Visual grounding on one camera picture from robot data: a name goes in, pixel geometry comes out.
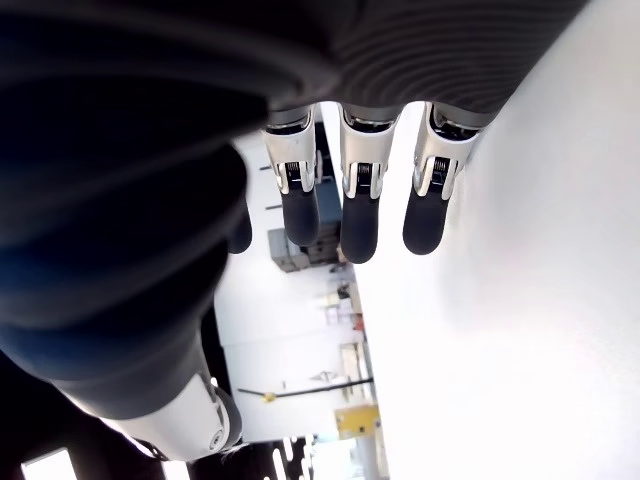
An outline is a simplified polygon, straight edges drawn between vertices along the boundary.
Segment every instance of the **metal joint hinge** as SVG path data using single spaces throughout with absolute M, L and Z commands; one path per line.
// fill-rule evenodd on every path
M 287 170 L 295 171 L 296 178 L 300 172 L 304 192 L 313 190 L 317 161 L 314 118 L 314 106 L 311 106 L 305 117 L 283 125 L 267 125 L 262 132 L 271 168 L 283 194 L 288 194 L 293 187 Z
M 479 132 L 449 121 L 427 103 L 414 156 L 413 187 L 419 196 L 431 191 L 442 200 L 451 198 L 455 177 L 464 168 Z
M 349 198 L 354 198 L 367 178 L 369 196 L 375 200 L 382 193 L 384 174 L 389 166 L 389 153 L 397 118 L 373 121 L 355 117 L 341 110 L 340 153 L 342 156 L 342 187 Z

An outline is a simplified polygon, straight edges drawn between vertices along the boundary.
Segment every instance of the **ceiling light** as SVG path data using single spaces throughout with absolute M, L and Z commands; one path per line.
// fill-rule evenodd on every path
M 71 457 L 66 448 L 35 458 L 22 464 L 25 480 L 77 480 Z
M 282 456 L 277 448 L 273 451 L 273 465 L 276 467 L 276 477 L 278 480 L 287 480 L 284 473 L 284 465 L 282 464 Z
M 282 440 L 282 443 L 284 444 L 284 454 L 287 457 L 287 462 L 290 462 L 291 460 L 293 460 L 293 449 L 291 448 L 291 440 L 289 440 L 289 437 L 285 437 Z
M 189 480 L 189 470 L 184 462 L 162 462 L 162 470 L 167 480 Z

